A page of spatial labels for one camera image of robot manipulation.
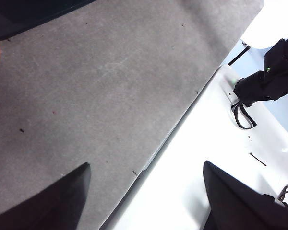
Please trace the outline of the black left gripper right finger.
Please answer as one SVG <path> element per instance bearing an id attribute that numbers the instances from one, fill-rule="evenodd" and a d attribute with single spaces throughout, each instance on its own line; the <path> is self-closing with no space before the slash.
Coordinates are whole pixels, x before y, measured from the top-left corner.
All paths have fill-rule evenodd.
<path id="1" fill-rule="evenodd" d="M 204 183 L 211 211 L 205 230 L 288 230 L 288 205 L 260 194 L 209 161 Z"/>

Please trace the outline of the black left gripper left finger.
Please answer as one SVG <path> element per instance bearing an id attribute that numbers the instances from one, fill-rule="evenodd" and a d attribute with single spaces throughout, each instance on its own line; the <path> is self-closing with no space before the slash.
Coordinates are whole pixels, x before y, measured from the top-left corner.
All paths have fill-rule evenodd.
<path id="1" fill-rule="evenodd" d="M 0 230 L 75 230 L 90 186 L 83 163 L 38 194 L 0 214 Z"/>

